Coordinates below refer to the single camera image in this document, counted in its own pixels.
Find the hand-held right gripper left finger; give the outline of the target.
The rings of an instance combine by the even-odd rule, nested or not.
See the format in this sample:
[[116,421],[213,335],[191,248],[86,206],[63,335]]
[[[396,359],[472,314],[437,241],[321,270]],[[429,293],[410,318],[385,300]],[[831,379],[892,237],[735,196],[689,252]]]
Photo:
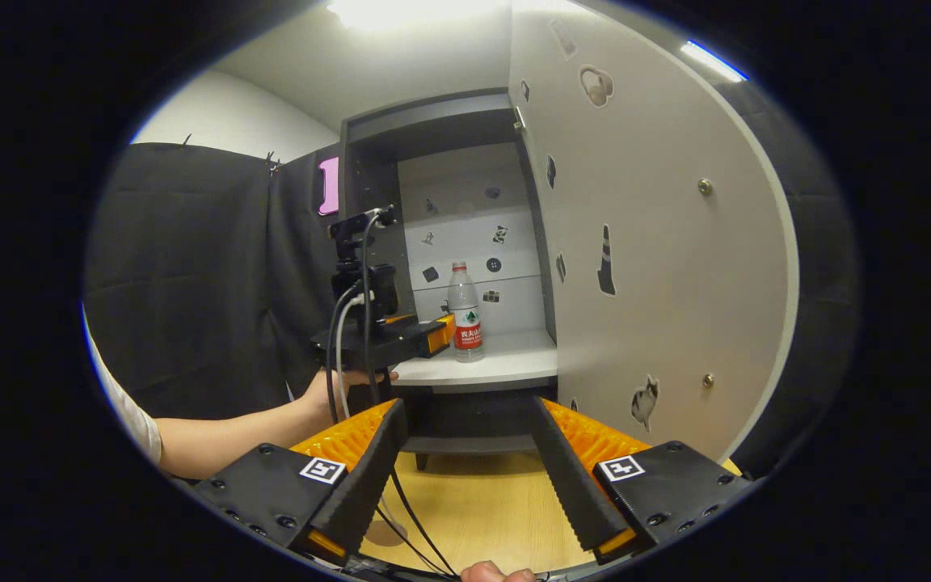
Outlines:
[[389,400],[293,447],[259,443],[192,490],[267,542],[343,566],[372,524],[407,432],[406,405]]

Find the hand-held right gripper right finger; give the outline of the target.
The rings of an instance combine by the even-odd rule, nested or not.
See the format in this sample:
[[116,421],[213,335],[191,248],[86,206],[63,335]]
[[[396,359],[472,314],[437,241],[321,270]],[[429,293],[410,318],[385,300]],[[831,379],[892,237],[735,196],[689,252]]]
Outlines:
[[750,488],[677,440],[646,445],[534,395],[529,434],[580,548],[599,564],[684,537]]

